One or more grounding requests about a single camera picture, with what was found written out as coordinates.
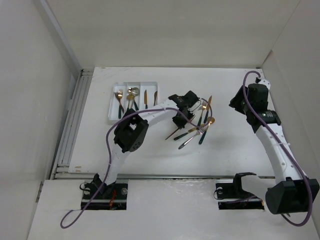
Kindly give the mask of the gold fork green handle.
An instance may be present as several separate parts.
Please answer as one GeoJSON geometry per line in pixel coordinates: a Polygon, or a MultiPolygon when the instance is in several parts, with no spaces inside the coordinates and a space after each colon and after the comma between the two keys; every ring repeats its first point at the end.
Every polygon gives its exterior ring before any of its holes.
{"type": "Polygon", "coordinates": [[[202,118],[203,118],[203,113],[204,111],[207,109],[207,102],[204,100],[202,102],[202,106],[201,106],[201,113],[200,113],[200,117],[198,119],[198,123],[197,123],[197,126],[200,126],[201,123],[202,123],[202,118]]]}

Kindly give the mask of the copper knife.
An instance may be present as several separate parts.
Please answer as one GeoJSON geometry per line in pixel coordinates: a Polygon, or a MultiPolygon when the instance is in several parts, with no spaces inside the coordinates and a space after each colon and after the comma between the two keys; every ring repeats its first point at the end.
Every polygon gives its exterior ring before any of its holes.
{"type": "Polygon", "coordinates": [[[158,91],[155,91],[153,95],[153,106],[157,105],[157,102],[158,102],[158,91]]]}

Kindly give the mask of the silver spoon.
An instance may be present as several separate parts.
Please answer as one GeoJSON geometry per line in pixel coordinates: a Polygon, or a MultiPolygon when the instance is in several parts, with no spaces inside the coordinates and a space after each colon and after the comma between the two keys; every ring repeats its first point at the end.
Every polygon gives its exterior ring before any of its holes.
{"type": "Polygon", "coordinates": [[[140,89],[138,87],[130,87],[128,93],[133,96],[133,99],[140,94],[140,89]]]}

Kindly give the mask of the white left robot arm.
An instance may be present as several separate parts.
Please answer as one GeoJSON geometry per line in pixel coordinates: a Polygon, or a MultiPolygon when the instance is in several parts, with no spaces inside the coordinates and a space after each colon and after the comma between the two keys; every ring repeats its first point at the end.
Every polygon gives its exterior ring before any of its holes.
{"type": "Polygon", "coordinates": [[[171,95],[151,108],[128,109],[106,133],[108,164],[106,169],[94,175],[94,192],[100,198],[109,197],[126,158],[142,146],[148,129],[167,119],[172,119],[178,129],[184,128],[191,123],[194,116],[191,108],[199,101],[200,98],[190,90],[183,96],[171,95]]]}

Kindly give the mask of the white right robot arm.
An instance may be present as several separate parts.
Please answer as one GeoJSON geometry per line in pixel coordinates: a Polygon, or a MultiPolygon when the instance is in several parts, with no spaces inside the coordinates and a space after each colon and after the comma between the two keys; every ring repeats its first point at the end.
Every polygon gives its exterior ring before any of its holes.
{"type": "Polygon", "coordinates": [[[256,78],[255,83],[242,86],[229,105],[246,116],[271,163],[275,184],[268,186],[250,172],[233,182],[231,190],[237,197],[251,193],[262,198],[274,215],[310,213],[320,185],[308,178],[295,161],[278,114],[268,109],[269,89],[267,80],[256,78]]]}

